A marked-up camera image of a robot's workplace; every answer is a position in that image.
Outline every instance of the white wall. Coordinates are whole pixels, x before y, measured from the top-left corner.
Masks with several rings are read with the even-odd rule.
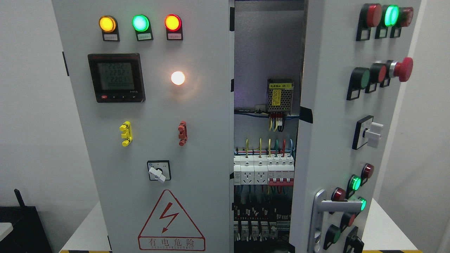
[[[448,0],[426,3],[378,199],[424,253],[438,252],[443,238],[447,243],[439,252],[450,252],[450,228],[445,232],[450,219],[448,9]]]
[[[0,35],[0,205],[18,188],[58,252],[98,196],[51,1],[0,1]]]

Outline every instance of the emergency stop button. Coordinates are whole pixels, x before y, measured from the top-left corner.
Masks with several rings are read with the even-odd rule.
[[[398,77],[401,82],[408,81],[413,71],[413,59],[405,57],[403,62],[388,61],[389,77]]]

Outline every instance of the electrical control cabinet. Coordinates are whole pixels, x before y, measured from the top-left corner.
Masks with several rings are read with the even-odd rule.
[[[419,6],[54,0],[113,252],[362,248]]]

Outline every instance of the lcd display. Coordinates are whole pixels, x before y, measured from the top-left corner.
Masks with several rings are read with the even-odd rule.
[[[134,90],[131,63],[98,63],[102,90]]]

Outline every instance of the red wire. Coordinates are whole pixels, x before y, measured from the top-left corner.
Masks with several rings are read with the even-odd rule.
[[[281,157],[284,157],[284,149],[286,148],[286,139],[283,140],[283,155]]]

